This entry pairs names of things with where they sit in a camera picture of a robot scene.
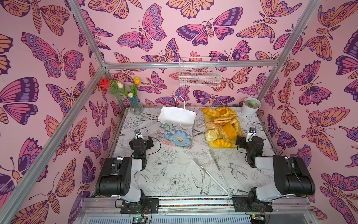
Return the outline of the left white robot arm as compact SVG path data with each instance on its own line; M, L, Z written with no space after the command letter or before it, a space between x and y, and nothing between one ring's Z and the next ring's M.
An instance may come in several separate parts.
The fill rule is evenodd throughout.
M147 164L147 150L154 146L151 136L134 138L129 143L133 151L130 157L109 157L105 159L95 185L95 196L116 197L126 203L141 203L144 193L131 183Z

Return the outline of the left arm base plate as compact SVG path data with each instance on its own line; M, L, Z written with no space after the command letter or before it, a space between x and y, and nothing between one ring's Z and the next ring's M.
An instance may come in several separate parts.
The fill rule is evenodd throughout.
M123 201L121 214L157 214L159 209L158 198L143 198L137 203Z

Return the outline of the sandwich bun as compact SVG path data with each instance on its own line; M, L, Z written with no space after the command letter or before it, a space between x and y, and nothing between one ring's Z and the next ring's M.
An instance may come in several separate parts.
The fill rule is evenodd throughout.
M227 123L230 123L232 121L232 118L231 117L218 117L218 118L215 118L213 120L214 124L227 124Z

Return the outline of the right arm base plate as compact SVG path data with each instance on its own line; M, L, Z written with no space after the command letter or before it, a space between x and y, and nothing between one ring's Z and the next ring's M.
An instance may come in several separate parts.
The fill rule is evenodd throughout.
M235 212L272 212L269 202L253 201L248 197L232 197L230 199Z

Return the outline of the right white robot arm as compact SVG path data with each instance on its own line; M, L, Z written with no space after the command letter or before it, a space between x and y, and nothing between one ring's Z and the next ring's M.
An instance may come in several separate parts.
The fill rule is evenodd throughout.
M254 187L249 200L269 203L283 197L307 197L315 194L316 186L302 158L281 155L263 156L263 139L238 136L236 146L246 150L246 162L252 168L273 171L273 182Z

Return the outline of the floral white paper bag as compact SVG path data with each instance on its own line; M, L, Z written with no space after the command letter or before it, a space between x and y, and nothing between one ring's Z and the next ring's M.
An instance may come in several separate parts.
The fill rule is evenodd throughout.
M193 131L196 112L185 106L164 106L158 117L160 137L167 145L190 148L193 142Z

